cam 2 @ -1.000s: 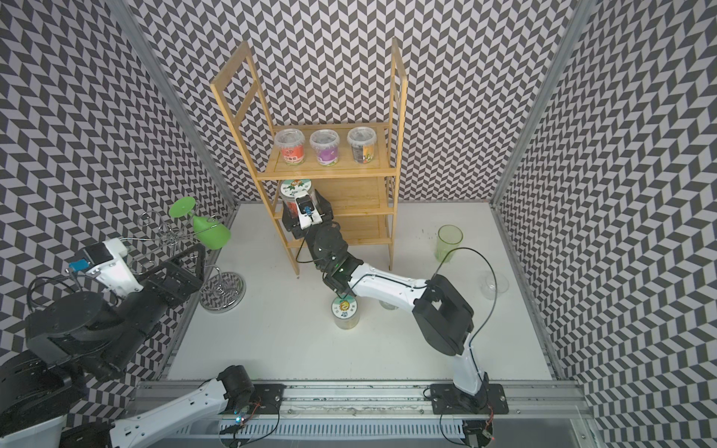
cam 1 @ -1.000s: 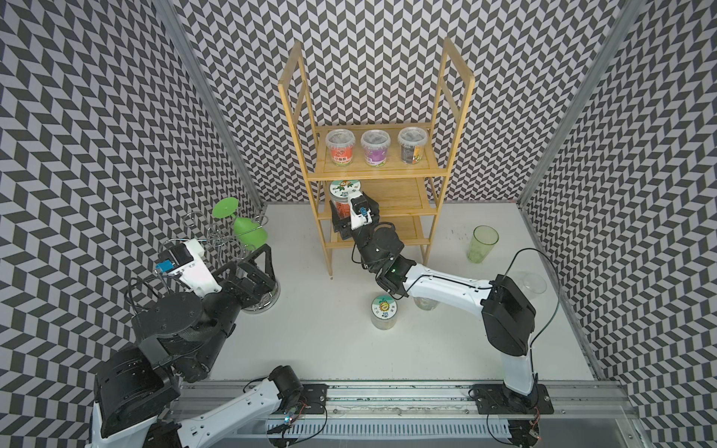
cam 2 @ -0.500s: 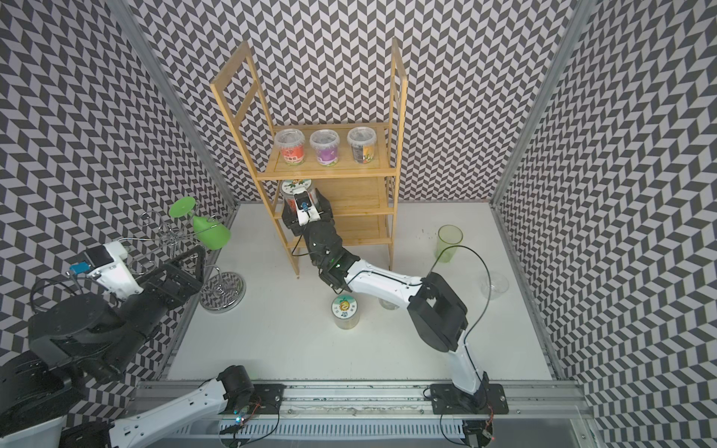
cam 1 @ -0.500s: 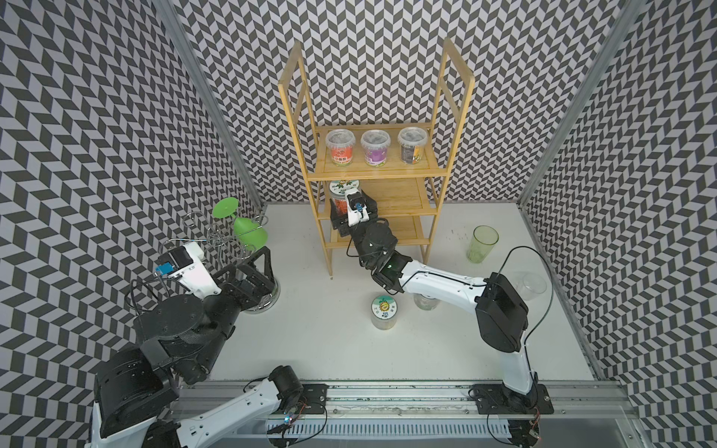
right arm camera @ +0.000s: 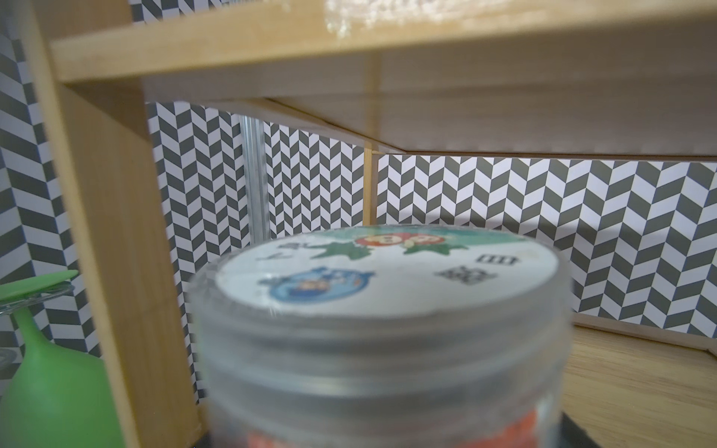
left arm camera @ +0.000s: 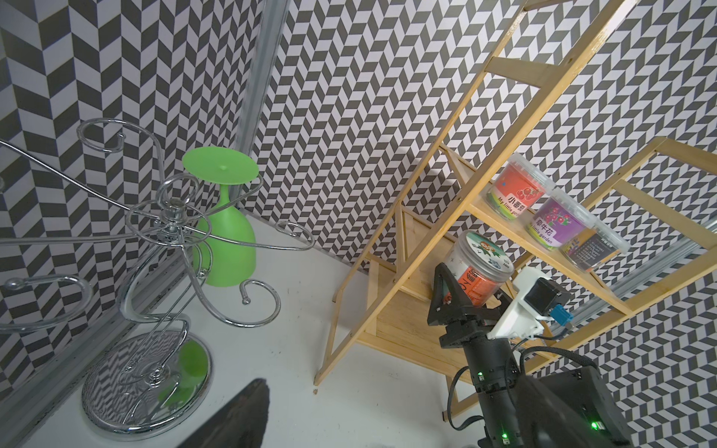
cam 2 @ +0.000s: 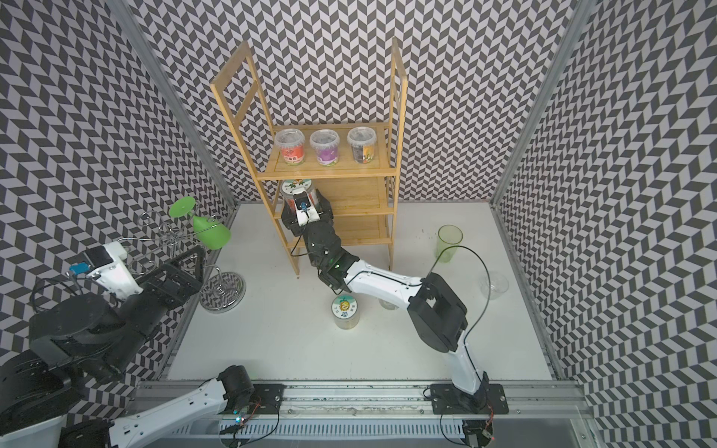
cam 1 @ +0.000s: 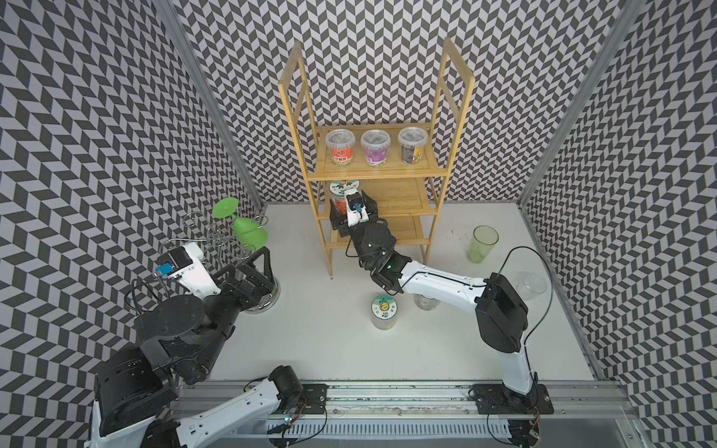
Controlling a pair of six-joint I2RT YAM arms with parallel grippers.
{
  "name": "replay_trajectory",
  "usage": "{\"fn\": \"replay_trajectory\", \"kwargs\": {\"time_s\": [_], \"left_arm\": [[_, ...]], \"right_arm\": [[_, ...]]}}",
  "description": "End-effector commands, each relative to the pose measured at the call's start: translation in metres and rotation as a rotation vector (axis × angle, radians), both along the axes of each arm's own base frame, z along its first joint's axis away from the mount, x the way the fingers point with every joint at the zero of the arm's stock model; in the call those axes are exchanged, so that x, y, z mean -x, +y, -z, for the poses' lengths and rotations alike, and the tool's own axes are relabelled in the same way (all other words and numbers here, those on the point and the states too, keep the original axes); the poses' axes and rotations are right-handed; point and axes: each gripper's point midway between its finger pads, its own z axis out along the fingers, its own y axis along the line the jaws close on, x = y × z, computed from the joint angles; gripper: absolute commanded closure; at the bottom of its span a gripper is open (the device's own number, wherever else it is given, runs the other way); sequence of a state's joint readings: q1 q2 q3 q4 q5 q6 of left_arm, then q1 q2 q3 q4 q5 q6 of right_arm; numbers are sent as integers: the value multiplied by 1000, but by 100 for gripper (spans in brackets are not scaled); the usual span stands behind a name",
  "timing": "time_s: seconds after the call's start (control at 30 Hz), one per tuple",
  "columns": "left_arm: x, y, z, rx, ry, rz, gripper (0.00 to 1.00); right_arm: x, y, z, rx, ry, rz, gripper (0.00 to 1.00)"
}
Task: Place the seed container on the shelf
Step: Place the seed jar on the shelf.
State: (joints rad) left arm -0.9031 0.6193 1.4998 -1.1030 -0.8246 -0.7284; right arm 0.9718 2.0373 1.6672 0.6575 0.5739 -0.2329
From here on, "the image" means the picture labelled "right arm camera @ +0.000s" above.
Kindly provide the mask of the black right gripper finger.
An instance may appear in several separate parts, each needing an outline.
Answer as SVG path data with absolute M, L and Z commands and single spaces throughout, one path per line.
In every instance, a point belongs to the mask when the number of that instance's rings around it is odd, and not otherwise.
M 559 448 L 599 448 L 599 445 L 567 414 L 562 414 Z

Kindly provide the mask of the carrot seed container red label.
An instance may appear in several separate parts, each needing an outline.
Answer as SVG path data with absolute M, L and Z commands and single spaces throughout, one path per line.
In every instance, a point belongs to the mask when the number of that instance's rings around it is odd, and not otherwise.
M 218 447 L 556 447 L 569 265 L 471 227 L 314 231 L 192 278 Z

